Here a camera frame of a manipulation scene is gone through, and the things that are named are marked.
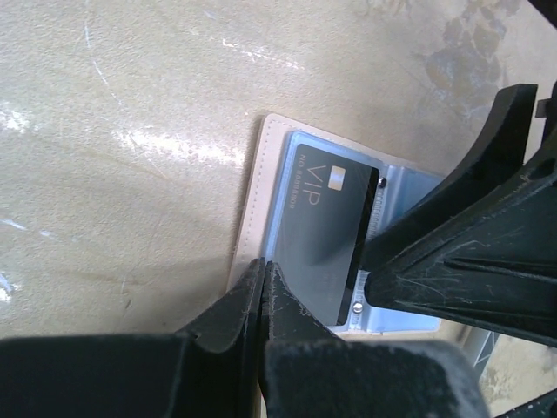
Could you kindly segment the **beige card holder wallet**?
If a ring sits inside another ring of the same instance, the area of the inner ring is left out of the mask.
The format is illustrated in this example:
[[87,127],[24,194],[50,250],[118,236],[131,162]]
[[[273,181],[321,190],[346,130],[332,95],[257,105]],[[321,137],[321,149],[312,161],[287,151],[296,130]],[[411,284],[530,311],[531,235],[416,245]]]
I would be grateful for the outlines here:
[[438,318],[371,306],[365,297],[367,274],[359,263],[365,244],[421,201],[441,181],[440,176],[410,161],[275,113],[267,115],[260,127],[230,282],[235,282],[253,259],[261,257],[274,262],[272,250],[293,171],[295,148],[299,144],[369,163],[379,170],[366,236],[353,253],[352,276],[346,284],[349,298],[341,309],[344,316],[338,325],[326,327],[337,334],[437,331]]

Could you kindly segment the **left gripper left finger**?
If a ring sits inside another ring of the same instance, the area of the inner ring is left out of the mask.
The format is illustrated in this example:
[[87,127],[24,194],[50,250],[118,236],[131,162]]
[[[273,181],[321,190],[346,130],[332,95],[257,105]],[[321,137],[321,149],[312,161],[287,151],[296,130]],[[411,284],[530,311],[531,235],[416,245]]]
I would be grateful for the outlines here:
[[2,416],[253,416],[265,267],[173,333],[2,340]]

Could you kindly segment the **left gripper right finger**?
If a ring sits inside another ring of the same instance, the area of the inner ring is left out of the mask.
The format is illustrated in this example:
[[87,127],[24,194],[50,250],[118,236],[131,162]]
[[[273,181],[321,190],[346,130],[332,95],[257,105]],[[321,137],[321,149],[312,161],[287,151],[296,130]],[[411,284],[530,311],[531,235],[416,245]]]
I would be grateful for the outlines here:
[[261,389],[270,417],[485,417],[461,351],[443,340],[343,340],[265,269]]

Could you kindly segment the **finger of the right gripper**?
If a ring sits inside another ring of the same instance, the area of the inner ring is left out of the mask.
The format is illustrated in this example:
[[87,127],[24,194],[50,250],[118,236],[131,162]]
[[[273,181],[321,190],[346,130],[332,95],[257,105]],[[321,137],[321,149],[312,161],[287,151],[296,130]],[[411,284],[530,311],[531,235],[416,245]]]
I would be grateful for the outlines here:
[[366,301],[556,345],[556,136],[506,183],[369,267]]
[[359,266],[372,272],[487,196],[522,166],[537,84],[499,90],[466,156],[418,204],[369,241]]

